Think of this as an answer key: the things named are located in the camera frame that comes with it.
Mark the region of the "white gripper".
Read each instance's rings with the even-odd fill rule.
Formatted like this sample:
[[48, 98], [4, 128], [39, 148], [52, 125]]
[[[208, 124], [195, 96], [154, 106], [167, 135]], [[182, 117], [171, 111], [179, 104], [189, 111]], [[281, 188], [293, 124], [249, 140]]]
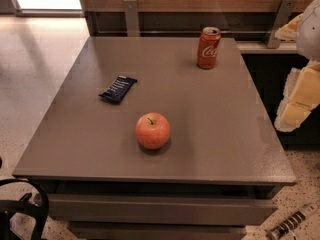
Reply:
[[301, 70], [291, 69], [277, 110], [275, 128], [292, 132], [320, 104], [320, 63], [316, 62], [320, 61], [320, 0], [313, 0], [303, 14], [280, 27], [275, 37], [284, 41], [296, 40], [297, 52], [312, 60]]

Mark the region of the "striped robot base part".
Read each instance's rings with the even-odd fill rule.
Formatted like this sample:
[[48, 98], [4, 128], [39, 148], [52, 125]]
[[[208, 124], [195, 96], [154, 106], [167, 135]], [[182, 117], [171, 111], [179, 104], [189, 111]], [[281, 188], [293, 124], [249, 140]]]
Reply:
[[291, 234], [293, 236], [293, 240], [296, 240], [294, 230], [297, 229], [302, 222], [314, 215], [317, 211], [318, 206], [315, 203], [306, 204], [287, 219], [280, 222], [273, 229], [268, 231], [266, 236], [270, 240], [280, 240], [285, 235]]

